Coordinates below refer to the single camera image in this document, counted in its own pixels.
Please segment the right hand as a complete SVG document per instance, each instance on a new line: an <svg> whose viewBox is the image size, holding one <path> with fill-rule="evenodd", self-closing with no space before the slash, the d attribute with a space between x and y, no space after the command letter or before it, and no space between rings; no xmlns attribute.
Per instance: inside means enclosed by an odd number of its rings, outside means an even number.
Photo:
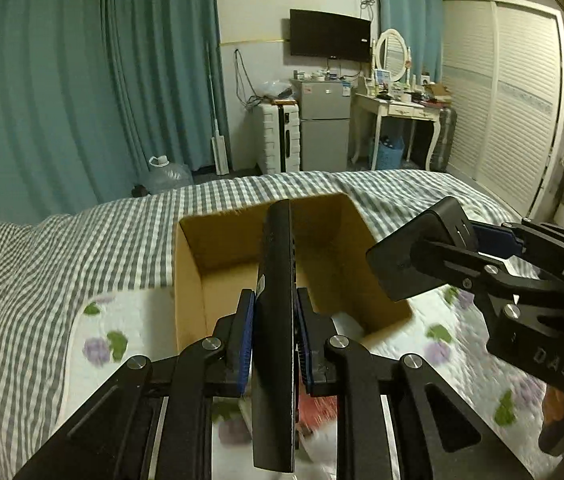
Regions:
<svg viewBox="0 0 564 480"><path fill-rule="evenodd" d="M564 393L548 386L542 401L542 413L545 425L564 419Z"/></svg>

